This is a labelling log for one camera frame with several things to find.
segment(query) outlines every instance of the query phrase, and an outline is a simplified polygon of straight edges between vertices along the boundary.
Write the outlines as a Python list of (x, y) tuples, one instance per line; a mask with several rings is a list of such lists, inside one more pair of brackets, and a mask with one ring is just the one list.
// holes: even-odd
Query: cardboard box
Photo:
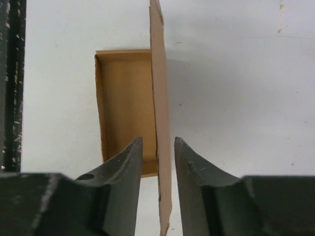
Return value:
[(171, 203), (168, 88), (163, 16), (150, 1), (151, 49), (97, 51), (96, 96), (104, 161), (143, 137), (142, 176), (158, 175), (160, 235), (166, 235)]

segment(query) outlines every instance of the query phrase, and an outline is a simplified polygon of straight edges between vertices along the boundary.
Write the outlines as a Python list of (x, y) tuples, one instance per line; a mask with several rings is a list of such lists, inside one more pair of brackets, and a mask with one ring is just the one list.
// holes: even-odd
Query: box flap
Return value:
[(158, 0), (150, 1), (152, 78), (157, 130), (160, 235), (165, 236), (172, 211), (169, 108), (163, 16)]

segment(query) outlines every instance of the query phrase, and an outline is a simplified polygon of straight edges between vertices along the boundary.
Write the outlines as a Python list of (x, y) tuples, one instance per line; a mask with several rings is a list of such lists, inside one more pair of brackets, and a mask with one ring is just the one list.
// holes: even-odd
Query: dark metal bar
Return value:
[(236, 178), (175, 140), (184, 236), (315, 235), (315, 177)]
[(26, 0), (0, 0), (0, 172), (21, 168)]
[(0, 235), (134, 236), (142, 138), (96, 169), (62, 174), (0, 175)]

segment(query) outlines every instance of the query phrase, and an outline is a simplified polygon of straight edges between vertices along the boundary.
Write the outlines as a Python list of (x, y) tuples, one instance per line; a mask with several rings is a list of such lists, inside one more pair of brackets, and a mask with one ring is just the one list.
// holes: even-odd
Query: hole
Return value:
[(77, 178), (77, 180), (88, 180), (94, 178), (94, 175), (92, 174), (84, 174)]

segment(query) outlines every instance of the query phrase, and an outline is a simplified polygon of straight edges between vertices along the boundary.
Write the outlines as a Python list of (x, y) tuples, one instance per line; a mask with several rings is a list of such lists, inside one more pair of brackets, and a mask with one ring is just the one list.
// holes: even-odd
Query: white background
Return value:
[[(28, 0), (24, 172), (75, 178), (102, 163), (95, 50), (149, 48), (148, 6)], [(161, 7), (171, 140), (184, 138), (238, 177), (315, 174), (315, 1), (161, 0)], [(169, 236), (182, 235), (175, 177)], [(159, 235), (156, 177), (141, 181), (137, 220), (136, 236)]]

